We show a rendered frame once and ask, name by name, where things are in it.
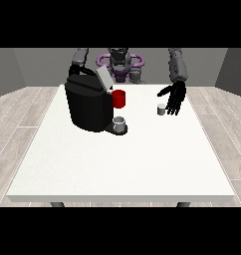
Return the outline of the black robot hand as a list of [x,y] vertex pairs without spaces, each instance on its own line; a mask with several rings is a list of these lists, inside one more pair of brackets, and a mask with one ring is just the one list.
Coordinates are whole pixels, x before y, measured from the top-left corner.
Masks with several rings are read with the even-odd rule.
[[79,65],[72,65],[69,69],[69,75],[80,75],[80,74],[85,74],[89,76],[94,76],[96,73],[85,66],[79,66]]
[[186,96],[185,83],[182,81],[177,81],[171,86],[167,86],[162,89],[157,95],[162,97],[169,94],[168,102],[166,105],[166,110],[169,115],[178,115],[182,102]]

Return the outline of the pale grey machine lid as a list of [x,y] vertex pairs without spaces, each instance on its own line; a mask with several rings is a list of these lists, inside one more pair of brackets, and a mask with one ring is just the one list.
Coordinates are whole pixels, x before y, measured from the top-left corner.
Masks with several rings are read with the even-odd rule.
[[107,69],[106,66],[101,66],[96,69],[96,72],[104,89],[108,91],[115,83],[109,73],[109,70]]

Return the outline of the black coffee machine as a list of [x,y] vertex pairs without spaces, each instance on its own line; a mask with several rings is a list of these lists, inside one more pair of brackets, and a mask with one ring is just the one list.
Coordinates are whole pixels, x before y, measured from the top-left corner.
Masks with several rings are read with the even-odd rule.
[[105,130],[115,135],[127,133],[126,124],[124,131],[114,131],[114,90],[107,92],[97,76],[70,75],[65,83],[65,91],[75,126],[93,132]]

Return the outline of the red pod holder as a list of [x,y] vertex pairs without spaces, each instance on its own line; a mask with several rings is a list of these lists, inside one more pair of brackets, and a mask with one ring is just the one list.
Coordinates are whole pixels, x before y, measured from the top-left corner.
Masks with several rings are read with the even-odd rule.
[[125,106],[125,91],[114,90],[112,92],[113,97],[113,107],[116,109],[121,109]]

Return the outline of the small grey cup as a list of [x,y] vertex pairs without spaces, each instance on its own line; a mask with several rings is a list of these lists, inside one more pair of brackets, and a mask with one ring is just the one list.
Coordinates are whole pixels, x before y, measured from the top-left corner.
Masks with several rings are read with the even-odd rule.
[[123,117],[115,117],[113,119],[114,131],[122,132],[125,129],[125,120]]

